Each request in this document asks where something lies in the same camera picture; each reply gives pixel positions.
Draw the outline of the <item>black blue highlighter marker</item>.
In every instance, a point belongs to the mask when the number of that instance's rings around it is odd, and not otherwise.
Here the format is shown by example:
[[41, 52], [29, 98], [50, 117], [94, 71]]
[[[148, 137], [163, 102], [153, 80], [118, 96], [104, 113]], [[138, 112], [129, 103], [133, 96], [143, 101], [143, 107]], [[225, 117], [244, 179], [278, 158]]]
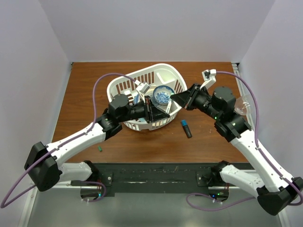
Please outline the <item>black blue highlighter marker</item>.
[[190, 131], [189, 126], [188, 126], [188, 125], [182, 126], [182, 128], [183, 128], [183, 130], [184, 130], [186, 136], [187, 136], [188, 138], [191, 138], [191, 137], [192, 137], [192, 133], [191, 133], [191, 131]]

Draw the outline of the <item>white pen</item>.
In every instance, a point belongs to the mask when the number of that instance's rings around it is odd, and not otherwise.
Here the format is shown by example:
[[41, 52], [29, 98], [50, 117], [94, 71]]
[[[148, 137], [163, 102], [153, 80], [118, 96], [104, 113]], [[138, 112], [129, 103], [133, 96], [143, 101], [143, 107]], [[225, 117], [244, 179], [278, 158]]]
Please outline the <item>white pen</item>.
[[171, 103], [172, 103], [172, 101], [170, 100], [170, 101], [168, 102], [168, 105], [167, 105], [167, 108], [166, 108], [166, 113], [167, 113], [167, 114], [170, 113]]

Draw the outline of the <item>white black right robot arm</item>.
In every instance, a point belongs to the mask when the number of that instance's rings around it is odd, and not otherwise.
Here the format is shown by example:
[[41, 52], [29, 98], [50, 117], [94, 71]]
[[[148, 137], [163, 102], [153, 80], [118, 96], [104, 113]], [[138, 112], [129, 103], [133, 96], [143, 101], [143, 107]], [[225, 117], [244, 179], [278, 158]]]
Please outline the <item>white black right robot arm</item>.
[[254, 177], [227, 161], [213, 166], [211, 183], [235, 185], [258, 200], [270, 215], [277, 215], [303, 190], [303, 179], [285, 171], [255, 138], [249, 123], [234, 110], [236, 98], [228, 87], [217, 87], [209, 95], [205, 87], [193, 84], [170, 97], [186, 110], [198, 109], [215, 120], [217, 132], [240, 151], [258, 173]]

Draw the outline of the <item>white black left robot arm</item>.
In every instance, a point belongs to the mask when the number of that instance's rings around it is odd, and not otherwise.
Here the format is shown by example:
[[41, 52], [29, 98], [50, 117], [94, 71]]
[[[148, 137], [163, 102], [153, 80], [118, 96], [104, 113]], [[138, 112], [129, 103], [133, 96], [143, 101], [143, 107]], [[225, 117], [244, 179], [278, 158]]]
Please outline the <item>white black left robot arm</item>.
[[103, 114], [86, 128], [60, 141], [34, 144], [25, 163], [25, 171], [39, 191], [51, 189], [58, 182], [76, 180], [86, 185], [98, 181], [98, 172], [89, 161], [67, 164], [66, 161], [83, 150], [104, 142], [122, 130], [122, 123], [144, 118], [147, 123], [169, 118], [157, 108], [149, 96], [135, 105], [126, 95], [116, 95]]

